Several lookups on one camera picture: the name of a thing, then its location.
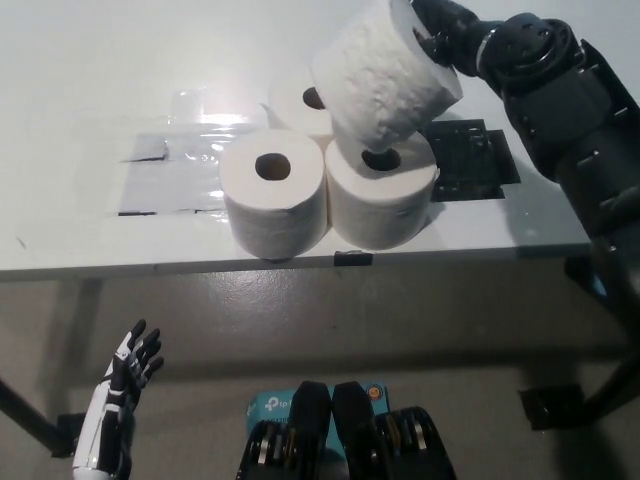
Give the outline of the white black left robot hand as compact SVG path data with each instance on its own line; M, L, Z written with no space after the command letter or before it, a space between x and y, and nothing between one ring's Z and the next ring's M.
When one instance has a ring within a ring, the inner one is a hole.
M160 330L145 334L139 320L125 335L94 389L78 437L72 465L75 479L127 479L135 411L142 391L162 368Z

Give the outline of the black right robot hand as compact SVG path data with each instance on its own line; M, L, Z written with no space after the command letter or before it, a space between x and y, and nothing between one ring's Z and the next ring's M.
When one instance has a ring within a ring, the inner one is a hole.
M478 51L498 22L480 20L471 10L449 0L417 0L411 5L430 34L419 40L425 53L439 65L477 77Z

